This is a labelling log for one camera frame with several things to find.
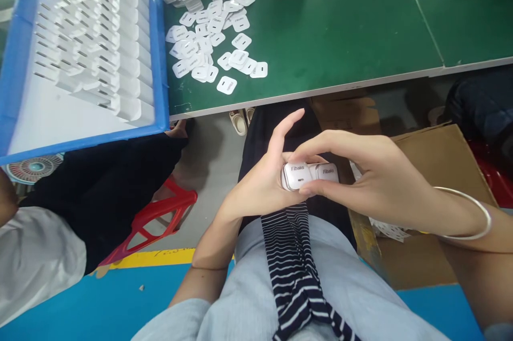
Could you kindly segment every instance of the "blue crate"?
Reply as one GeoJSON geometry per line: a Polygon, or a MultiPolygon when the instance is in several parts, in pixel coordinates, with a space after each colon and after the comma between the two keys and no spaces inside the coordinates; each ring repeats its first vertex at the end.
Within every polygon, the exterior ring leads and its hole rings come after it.
{"type": "Polygon", "coordinates": [[[11,139],[19,117],[24,83],[26,81],[30,43],[34,33],[37,0],[16,0],[11,26],[4,52],[0,75],[0,165],[56,154],[100,143],[126,140],[160,133],[169,128],[169,99],[166,73],[166,49],[164,32],[164,4],[162,0],[150,0],[150,41],[153,73],[155,122],[150,126],[97,135],[63,142],[38,149],[8,154],[11,139]]]}

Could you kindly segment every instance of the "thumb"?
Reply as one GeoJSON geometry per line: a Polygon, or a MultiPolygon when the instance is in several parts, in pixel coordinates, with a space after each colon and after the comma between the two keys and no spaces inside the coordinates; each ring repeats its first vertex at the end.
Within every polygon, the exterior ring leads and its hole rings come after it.
{"type": "Polygon", "coordinates": [[[321,195],[341,205],[350,207],[354,204],[357,190],[350,185],[326,180],[315,180],[303,185],[301,189],[299,189],[299,193],[310,197],[321,195]]]}

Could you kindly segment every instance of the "red object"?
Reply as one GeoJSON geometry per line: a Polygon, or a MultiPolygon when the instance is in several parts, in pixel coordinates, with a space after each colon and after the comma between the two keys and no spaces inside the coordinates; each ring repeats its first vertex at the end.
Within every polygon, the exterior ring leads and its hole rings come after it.
{"type": "Polygon", "coordinates": [[[156,202],[151,202],[144,209],[142,209],[135,216],[134,221],[132,222],[132,233],[130,233],[128,238],[125,239],[125,241],[116,249],[114,249],[114,251],[107,258],[105,258],[99,266],[109,265],[113,262],[119,261],[152,244],[153,242],[167,237],[168,235],[175,234],[178,231],[176,227],[182,220],[183,214],[187,211],[189,206],[192,206],[194,203],[196,203],[198,194],[194,190],[186,191],[181,189],[171,179],[167,179],[166,182],[164,182],[164,186],[172,191],[175,196],[156,202]],[[144,226],[149,222],[172,211],[175,211],[175,214],[173,215],[171,223],[160,236],[154,236],[150,234],[146,229],[144,229],[144,226]],[[145,237],[146,240],[143,243],[128,249],[130,241],[137,233],[145,237]]]}
{"type": "Polygon", "coordinates": [[[499,206],[513,208],[513,182],[495,167],[488,145],[479,141],[468,144],[499,206]]]}

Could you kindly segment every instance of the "white shirt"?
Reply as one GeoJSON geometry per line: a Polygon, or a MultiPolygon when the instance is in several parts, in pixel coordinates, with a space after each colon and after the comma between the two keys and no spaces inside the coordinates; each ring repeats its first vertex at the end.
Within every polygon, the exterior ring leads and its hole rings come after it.
{"type": "Polygon", "coordinates": [[[86,245],[58,215],[22,207],[0,228],[0,327],[76,284],[86,245]]]}
{"type": "MultiPolygon", "coordinates": [[[[362,263],[332,224],[309,217],[312,256],[326,300],[363,340],[447,340],[362,263]]],[[[239,236],[231,271],[213,304],[189,299],[166,309],[134,337],[149,340],[270,340],[278,314],[260,219],[239,236]]],[[[329,325],[311,322],[290,340],[332,340],[329,325]]]]}

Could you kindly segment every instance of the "fan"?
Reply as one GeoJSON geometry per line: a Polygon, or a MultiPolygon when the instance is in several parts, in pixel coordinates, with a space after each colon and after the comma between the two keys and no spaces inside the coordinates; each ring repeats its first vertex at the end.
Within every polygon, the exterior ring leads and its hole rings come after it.
{"type": "Polygon", "coordinates": [[[53,173],[62,162],[63,156],[55,154],[24,159],[5,165],[4,169],[13,182],[31,185],[53,173]]]}

